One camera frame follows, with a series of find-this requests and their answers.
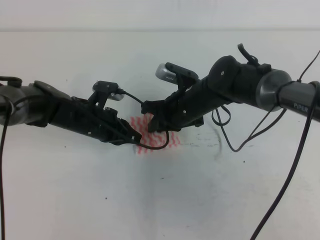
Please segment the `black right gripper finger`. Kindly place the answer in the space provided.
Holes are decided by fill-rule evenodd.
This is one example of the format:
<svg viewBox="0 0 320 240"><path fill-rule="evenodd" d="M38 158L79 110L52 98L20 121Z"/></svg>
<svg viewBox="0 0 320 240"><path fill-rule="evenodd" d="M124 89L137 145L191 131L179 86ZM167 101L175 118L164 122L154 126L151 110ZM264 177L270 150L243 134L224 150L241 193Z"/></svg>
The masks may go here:
<svg viewBox="0 0 320 240"><path fill-rule="evenodd" d="M141 104L142 114L160 115L163 113L165 100L149 101L146 100Z"/></svg>
<svg viewBox="0 0 320 240"><path fill-rule="evenodd" d="M153 116L149 123L147 124L147 131L149 133L154 132L165 132L167 130L166 123L161 121L158 117Z"/></svg>

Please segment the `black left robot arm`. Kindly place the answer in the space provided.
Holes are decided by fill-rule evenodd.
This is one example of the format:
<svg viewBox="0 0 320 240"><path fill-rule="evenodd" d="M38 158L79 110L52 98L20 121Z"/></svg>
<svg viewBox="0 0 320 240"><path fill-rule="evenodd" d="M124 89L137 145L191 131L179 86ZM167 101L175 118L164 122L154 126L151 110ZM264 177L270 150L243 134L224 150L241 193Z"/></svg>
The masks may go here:
<svg viewBox="0 0 320 240"><path fill-rule="evenodd" d="M103 143L119 146L138 144L141 134L118 112L105 106L108 99L120 101L122 89L114 82L97 81L88 99L69 96L53 86L35 81L22 85L17 77L1 77L0 123L5 124L7 110L10 126L26 124L39 128L53 125Z"/></svg>

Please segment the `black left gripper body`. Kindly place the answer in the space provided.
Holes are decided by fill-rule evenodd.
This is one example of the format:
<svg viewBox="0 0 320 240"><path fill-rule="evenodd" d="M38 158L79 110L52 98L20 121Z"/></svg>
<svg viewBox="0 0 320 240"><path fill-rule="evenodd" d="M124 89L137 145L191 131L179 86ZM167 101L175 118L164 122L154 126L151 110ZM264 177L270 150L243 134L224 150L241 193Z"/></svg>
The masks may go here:
<svg viewBox="0 0 320 240"><path fill-rule="evenodd" d="M118 112L62 97L49 98L52 107L49 123L96 140L122 134Z"/></svg>

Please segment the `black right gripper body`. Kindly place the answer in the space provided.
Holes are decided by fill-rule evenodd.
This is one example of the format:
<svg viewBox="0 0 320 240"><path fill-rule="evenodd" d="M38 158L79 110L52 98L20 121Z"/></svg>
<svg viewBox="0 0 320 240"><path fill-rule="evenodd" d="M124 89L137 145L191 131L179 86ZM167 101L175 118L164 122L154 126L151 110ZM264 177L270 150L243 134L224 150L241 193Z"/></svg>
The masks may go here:
<svg viewBox="0 0 320 240"><path fill-rule="evenodd" d="M161 104L159 121L162 130L179 132L187 127L204 124L204 83L172 93Z"/></svg>

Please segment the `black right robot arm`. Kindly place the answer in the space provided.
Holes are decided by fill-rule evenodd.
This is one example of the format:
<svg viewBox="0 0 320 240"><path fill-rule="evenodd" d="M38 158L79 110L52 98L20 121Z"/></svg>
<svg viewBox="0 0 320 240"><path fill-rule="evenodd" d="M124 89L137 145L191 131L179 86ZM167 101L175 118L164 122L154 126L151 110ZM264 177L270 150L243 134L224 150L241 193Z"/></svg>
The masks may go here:
<svg viewBox="0 0 320 240"><path fill-rule="evenodd" d="M203 125L203 116L231 103L261 110L291 110L307 116L319 88L315 83L293 81L290 75L270 64L259 64L242 44L238 45L247 63L227 55L218 59L203 79L186 68L167 62L160 64L156 77L175 84L177 91L164 100L145 101L142 114L152 114L148 132L178 132Z"/></svg>

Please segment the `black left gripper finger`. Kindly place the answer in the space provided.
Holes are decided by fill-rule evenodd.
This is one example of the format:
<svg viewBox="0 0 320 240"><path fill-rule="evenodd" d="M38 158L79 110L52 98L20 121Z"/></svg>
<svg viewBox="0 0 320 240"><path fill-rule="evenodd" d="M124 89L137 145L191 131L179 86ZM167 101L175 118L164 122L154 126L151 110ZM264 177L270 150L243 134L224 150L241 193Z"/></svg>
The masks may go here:
<svg viewBox="0 0 320 240"><path fill-rule="evenodd" d="M131 144L132 138L131 137L120 137L120 136L107 136L101 139L103 143L109 143L115 146L120 146L124 144Z"/></svg>
<svg viewBox="0 0 320 240"><path fill-rule="evenodd" d="M122 126L121 132L133 142L139 143L142 135L136 131L126 120L121 118L119 121Z"/></svg>

